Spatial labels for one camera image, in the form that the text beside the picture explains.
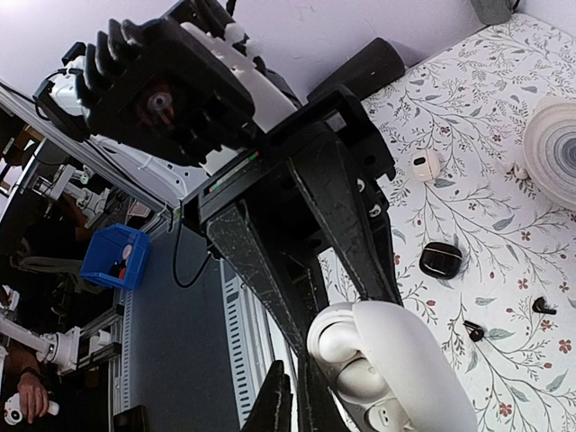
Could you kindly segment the bystander hand background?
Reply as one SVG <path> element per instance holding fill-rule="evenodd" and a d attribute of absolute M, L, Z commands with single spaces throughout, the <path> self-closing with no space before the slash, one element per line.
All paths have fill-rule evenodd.
<path fill-rule="evenodd" d="M 29 424 L 48 413 L 49 395 L 41 380 L 32 373 L 24 373 L 17 385 L 21 399 L 21 411 Z"/>

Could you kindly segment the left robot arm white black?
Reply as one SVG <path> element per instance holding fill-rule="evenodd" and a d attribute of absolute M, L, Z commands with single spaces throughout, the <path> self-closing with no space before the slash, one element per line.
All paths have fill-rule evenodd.
<path fill-rule="evenodd" d="M 233 48 L 164 40 L 77 44 L 35 100 L 74 140 L 103 136 L 179 166 L 233 151 L 181 204 L 184 225 L 248 284 L 296 351 L 328 304 L 336 252 L 364 300 L 401 303 L 388 203 L 392 155 L 356 95 L 292 104 Z"/>

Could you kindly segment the white earbud partial top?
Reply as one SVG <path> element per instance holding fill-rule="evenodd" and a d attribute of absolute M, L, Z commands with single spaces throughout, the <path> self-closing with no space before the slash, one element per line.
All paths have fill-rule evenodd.
<path fill-rule="evenodd" d="M 327 365 L 347 364 L 364 356 L 352 320 L 315 320 L 310 327 L 308 349 L 315 359 Z"/>

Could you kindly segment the white oval earbud case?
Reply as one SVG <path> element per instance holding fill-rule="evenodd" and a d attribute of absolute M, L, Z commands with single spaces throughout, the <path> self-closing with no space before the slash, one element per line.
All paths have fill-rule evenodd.
<path fill-rule="evenodd" d="M 432 332 L 410 310 L 386 301 L 341 302 L 321 311 L 315 320 L 352 320 L 359 332 L 362 358 L 390 386 L 388 394 L 374 404 L 345 402 L 338 395 L 336 379 L 356 359 L 347 364 L 324 364 L 308 349 L 358 430 L 476 430 L 476 414 L 464 387 Z"/>

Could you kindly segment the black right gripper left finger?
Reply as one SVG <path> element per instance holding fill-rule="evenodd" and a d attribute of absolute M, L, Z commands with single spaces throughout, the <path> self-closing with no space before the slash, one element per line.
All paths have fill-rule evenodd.
<path fill-rule="evenodd" d="M 292 421 L 292 386 L 284 362 L 274 360 L 245 422 L 246 432 L 288 432 Z"/>

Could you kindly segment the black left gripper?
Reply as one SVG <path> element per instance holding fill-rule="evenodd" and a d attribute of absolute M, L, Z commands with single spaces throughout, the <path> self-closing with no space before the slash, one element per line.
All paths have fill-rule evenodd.
<path fill-rule="evenodd" d="M 378 185 L 395 175 L 383 136 L 339 88 L 202 184 L 183 206 L 183 223 L 228 262 L 299 355 L 311 312 L 287 260 L 332 248 L 363 300 L 402 305 L 389 204 Z"/>

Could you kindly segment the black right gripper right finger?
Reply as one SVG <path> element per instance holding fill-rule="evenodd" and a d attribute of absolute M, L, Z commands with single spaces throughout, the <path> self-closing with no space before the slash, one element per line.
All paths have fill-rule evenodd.
<path fill-rule="evenodd" d="M 298 356 L 298 427 L 304 432 L 346 431 L 327 380 L 309 355 Z"/>

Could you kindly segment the white earbud silicone tip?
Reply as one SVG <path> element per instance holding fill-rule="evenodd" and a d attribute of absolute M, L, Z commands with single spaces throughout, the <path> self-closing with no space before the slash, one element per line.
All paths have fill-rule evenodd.
<path fill-rule="evenodd" d="M 390 391 L 384 377 L 365 358 L 348 364 L 336 379 L 340 398 L 355 405 L 371 405 Z"/>

